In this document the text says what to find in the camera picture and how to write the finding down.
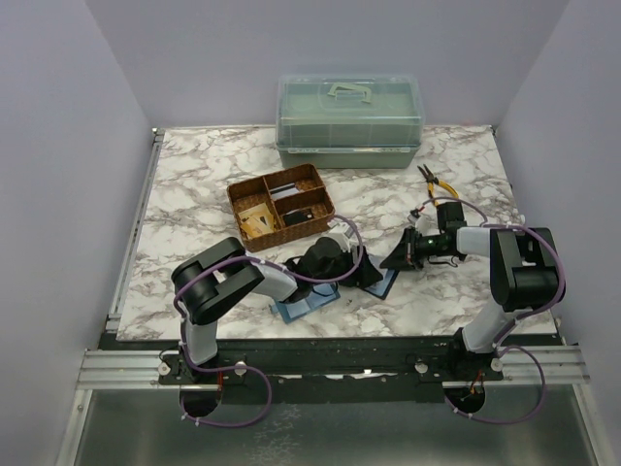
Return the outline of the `black leather card holder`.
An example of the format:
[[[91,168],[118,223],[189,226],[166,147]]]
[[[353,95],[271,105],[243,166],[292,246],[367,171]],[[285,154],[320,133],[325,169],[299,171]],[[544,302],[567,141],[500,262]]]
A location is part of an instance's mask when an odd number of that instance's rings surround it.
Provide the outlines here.
[[[377,283],[364,288],[364,291],[380,300],[385,300],[392,289],[394,282],[398,278],[399,272],[391,269],[383,269],[382,272],[382,279]]]

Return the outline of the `dark credit card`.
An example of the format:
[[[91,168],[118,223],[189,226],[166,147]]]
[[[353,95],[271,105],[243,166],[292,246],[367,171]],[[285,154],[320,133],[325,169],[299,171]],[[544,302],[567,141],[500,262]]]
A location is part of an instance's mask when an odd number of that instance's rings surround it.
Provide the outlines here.
[[[314,215],[311,209],[299,209],[282,216],[282,220],[287,227],[305,223],[312,219],[314,219]]]

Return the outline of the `brown wicker divided tray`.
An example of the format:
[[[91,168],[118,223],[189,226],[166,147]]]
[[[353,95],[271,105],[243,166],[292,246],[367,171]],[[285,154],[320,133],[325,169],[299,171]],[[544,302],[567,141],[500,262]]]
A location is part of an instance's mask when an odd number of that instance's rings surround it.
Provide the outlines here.
[[[274,200],[270,189],[295,183],[299,193]],[[328,229],[328,222],[335,215],[335,207],[326,184],[312,164],[298,165],[267,175],[251,178],[227,187],[228,198],[234,218],[245,247],[258,252],[290,243]],[[249,239],[242,231],[238,213],[253,206],[266,203],[274,216],[276,231],[255,239]],[[299,209],[311,209],[314,219],[287,227],[282,216]]]

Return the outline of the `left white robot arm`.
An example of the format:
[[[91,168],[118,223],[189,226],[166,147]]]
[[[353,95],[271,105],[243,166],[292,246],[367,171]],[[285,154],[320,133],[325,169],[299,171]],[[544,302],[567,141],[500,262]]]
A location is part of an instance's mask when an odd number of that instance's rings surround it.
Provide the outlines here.
[[[289,323],[340,298],[342,287],[372,291],[385,278],[365,248],[322,236],[302,255],[271,267],[228,238],[183,262],[172,274],[181,314],[182,372],[194,383],[214,374],[217,322],[249,294],[273,300]]]

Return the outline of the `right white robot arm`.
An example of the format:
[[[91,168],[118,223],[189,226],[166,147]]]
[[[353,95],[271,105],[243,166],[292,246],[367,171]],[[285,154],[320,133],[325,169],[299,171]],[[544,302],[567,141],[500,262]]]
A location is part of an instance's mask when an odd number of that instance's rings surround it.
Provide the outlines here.
[[[469,226],[464,201],[444,198],[436,207],[439,232],[425,236],[417,227],[423,205],[409,214],[398,245],[381,262],[382,269],[420,270],[433,257],[489,259],[491,298],[473,321],[459,329],[454,350],[446,357],[448,373],[465,381],[481,369],[480,354],[492,354],[523,319],[560,302],[565,272],[551,230],[514,224]]]

